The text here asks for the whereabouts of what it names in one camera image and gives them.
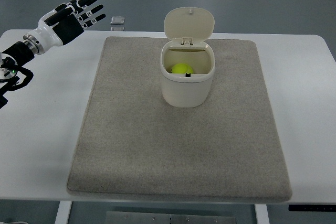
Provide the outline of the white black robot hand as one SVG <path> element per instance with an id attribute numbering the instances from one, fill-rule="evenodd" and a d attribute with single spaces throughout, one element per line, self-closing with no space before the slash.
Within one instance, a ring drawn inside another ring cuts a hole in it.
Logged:
<path id="1" fill-rule="evenodd" d="M 97 0 L 70 0 L 45 14 L 34 30 L 23 36 L 23 43 L 42 55 L 50 48 L 64 46 L 79 37 L 84 30 L 106 17 L 98 14 L 103 5 L 92 6 Z"/>

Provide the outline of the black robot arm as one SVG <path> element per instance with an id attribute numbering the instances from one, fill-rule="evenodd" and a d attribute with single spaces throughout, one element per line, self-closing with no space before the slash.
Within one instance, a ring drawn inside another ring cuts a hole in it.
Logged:
<path id="1" fill-rule="evenodd" d="M 27 86 L 34 74 L 24 65 L 34 59 L 37 48 L 29 41 L 18 41 L 1 53 L 1 108 L 8 103 L 4 94 Z"/>

